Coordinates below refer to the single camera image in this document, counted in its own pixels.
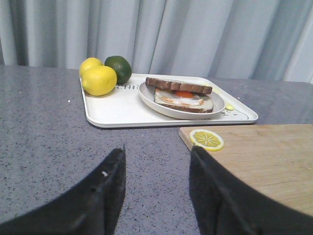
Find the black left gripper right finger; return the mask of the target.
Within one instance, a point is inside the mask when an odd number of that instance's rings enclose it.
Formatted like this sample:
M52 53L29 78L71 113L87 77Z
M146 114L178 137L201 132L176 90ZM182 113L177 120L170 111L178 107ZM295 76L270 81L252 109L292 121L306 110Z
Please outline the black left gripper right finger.
M203 148L191 150L189 192L202 235L311 235L313 218L259 193Z

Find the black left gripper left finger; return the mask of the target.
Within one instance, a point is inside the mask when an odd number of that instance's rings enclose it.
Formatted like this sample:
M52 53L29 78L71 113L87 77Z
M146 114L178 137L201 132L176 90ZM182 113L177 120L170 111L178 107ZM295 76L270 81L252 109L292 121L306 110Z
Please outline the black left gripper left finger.
M0 226L2 235L112 235L126 191L125 150L114 149L55 200Z

